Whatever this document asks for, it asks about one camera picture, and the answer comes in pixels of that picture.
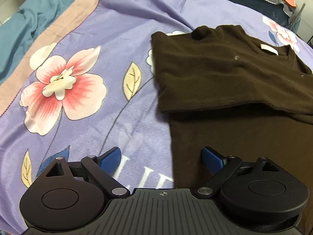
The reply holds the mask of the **purple floral bed sheet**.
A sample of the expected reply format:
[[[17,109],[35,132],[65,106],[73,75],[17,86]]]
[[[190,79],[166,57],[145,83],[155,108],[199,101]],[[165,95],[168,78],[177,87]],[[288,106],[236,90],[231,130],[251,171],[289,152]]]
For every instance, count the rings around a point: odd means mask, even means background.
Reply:
[[[227,0],[84,0],[1,85],[1,229],[26,229],[19,201],[56,157],[79,161],[121,149],[129,189],[174,186],[168,117],[158,109],[152,34],[239,25],[275,53],[289,46],[312,71],[312,50],[274,20]]]

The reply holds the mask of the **dark brown shirt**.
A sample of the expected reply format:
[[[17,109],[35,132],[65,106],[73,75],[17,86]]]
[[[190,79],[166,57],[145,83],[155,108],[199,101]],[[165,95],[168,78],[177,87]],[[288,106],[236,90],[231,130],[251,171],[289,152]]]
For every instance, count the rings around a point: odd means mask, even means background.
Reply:
[[[312,188],[312,71],[289,46],[275,53],[239,25],[152,34],[158,109],[168,117],[175,187],[210,177],[210,146],[267,157]]]

